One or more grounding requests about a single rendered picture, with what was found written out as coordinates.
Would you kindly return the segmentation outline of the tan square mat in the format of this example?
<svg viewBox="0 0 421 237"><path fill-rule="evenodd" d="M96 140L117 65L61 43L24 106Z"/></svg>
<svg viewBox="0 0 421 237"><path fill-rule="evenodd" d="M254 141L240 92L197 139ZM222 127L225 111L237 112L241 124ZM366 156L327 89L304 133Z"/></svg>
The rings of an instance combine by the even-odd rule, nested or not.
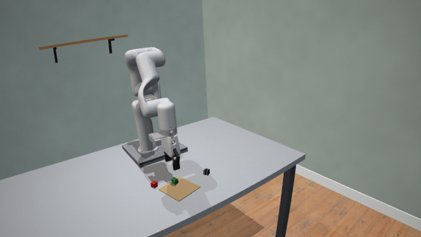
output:
<svg viewBox="0 0 421 237"><path fill-rule="evenodd" d="M159 190L180 202L199 188L201 187L182 177L178 177L178 183L176 185L170 182Z"/></svg>

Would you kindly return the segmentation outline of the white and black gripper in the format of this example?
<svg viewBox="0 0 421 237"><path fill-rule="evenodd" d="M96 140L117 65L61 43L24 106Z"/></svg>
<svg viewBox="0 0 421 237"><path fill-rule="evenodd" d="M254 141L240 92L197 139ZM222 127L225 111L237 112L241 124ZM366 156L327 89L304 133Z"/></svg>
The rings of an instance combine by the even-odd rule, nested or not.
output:
<svg viewBox="0 0 421 237"><path fill-rule="evenodd" d="M162 146L165 153L165 161L168 162L168 161L173 160L173 170L180 169L181 152L180 152L180 146L178 142L177 133L171 136L163 137ZM175 160L174 160L174 157L176 157Z"/></svg>

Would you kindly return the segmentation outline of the green die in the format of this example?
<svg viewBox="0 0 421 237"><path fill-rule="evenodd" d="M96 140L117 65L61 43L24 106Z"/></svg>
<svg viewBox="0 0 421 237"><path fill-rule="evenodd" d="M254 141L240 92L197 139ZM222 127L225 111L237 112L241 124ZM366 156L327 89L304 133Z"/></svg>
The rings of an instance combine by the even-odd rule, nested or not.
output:
<svg viewBox="0 0 421 237"><path fill-rule="evenodd" d="M171 179L171 183L176 185L178 183L178 178L174 177L173 179Z"/></svg>

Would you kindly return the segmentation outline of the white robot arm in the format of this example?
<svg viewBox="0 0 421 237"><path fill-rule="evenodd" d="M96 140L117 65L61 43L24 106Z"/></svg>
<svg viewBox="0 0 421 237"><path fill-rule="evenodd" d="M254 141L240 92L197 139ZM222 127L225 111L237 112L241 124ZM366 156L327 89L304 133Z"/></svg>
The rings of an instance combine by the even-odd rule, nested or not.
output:
<svg viewBox="0 0 421 237"><path fill-rule="evenodd" d="M129 50L124 58L130 72L132 92L138 97L132 102L140 145L138 152L150 154L162 145L160 138L177 133L175 105L168 98L161 98L156 68L165 64L165 56L161 50L151 47ZM149 94L152 96L144 97ZM154 133L150 118L156 116L160 132Z"/></svg>

